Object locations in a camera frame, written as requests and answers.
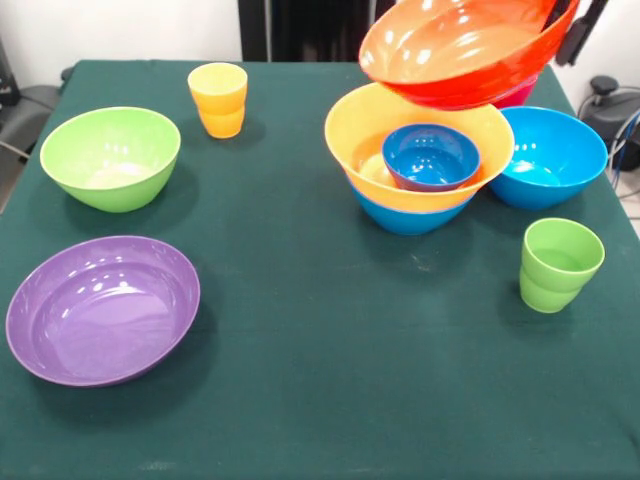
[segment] blue bowl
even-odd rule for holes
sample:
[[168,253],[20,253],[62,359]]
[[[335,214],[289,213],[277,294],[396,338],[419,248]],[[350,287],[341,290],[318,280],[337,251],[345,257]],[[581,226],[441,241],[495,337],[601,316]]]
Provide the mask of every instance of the blue bowl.
[[401,127],[386,138],[382,155],[398,186],[418,192],[454,190],[480,168],[474,143],[442,125]]
[[413,213],[393,210],[378,205],[365,197],[353,185],[351,185],[351,187],[364,211],[382,228],[398,235],[422,235],[423,233],[435,230],[453,219],[473,198],[472,195],[460,205],[456,205],[448,210],[430,213]]
[[575,117],[546,108],[502,110],[515,136],[513,158],[489,185],[507,205],[542,210],[558,205],[602,173],[607,147]]

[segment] cup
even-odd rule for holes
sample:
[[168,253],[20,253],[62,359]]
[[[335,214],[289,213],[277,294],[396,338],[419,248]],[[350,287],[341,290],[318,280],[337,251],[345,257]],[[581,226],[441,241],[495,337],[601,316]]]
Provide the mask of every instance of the cup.
[[520,295],[541,313],[566,307],[604,262],[604,245],[584,225],[543,218],[527,228],[522,246]]
[[187,78],[200,121],[215,138],[231,138],[242,129],[247,72],[231,63],[208,63]]

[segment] bowl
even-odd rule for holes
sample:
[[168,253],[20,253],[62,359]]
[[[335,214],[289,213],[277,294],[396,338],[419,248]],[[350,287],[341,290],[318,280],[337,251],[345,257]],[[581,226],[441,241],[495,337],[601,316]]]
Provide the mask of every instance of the bowl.
[[578,8],[541,32],[555,0],[404,0],[367,32],[362,70],[410,101],[443,110],[497,102],[553,57]]
[[[390,175],[363,175],[369,172],[370,162],[384,166],[385,138],[412,123],[444,125],[469,137],[481,158],[471,180],[446,192],[412,192],[397,188]],[[493,105],[464,111],[436,110],[415,105],[375,83],[338,100],[327,115],[324,134],[329,150],[358,191],[374,203],[404,212],[427,213],[460,205],[498,176],[513,153],[511,127]]]
[[526,80],[521,85],[517,86],[515,90],[504,97],[502,100],[498,100],[497,102],[493,102],[493,106],[496,108],[508,108],[508,107],[519,107],[524,105],[529,96],[536,88],[536,83],[538,83],[539,75],[536,74],[530,79]]
[[96,387],[137,377],[191,326],[198,275],[174,247],[145,237],[90,240],[54,255],[16,291],[6,333],[16,359],[44,380]]
[[607,164],[600,136],[575,117],[537,107],[505,108],[516,139],[511,162],[491,182],[506,204],[542,210],[582,191]]
[[106,212],[151,202],[166,185],[180,150],[180,131],[164,115],[136,107],[84,113],[46,138],[40,163],[77,200]]
[[468,137],[443,125],[406,125],[382,145],[385,164],[400,188],[444,192],[458,188],[480,168]]
[[471,198],[446,210],[428,213],[402,212],[372,202],[351,185],[362,209],[383,229],[396,235],[423,235],[451,221]]

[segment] red bowl held in air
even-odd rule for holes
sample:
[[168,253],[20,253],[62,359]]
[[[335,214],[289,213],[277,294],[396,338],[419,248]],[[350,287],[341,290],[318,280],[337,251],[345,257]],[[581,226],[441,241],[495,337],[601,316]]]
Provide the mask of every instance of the red bowl held in air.
[[555,0],[404,0],[369,30],[360,66],[407,100],[442,110],[499,102],[560,47],[579,0],[543,32]]

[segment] table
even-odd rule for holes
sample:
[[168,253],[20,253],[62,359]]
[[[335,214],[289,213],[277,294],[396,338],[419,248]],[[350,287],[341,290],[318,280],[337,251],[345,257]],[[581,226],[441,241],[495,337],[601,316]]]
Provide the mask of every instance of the table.
[[[227,141],[197,119],[195,65],[83,61],[43,132],[111,105],[168,115],[183,145],[151,205],[86,207],[36,153],[0,218],[5,310],[40,262],[104,235],[167,241],[202,283],[184,342],[118,387],[40,381],[3,337],[1,478],[637,478],[640,248],[604,177],[544,213],[485,189],[442,229],[394,236],[324,143],[329,108],[366,82],[356,65],[245,64],[246,124]],[[570,111],[549,70],[531,103]],[[607,259],[544,316],[518,297],[520,245],[556,215],[593,228]]]

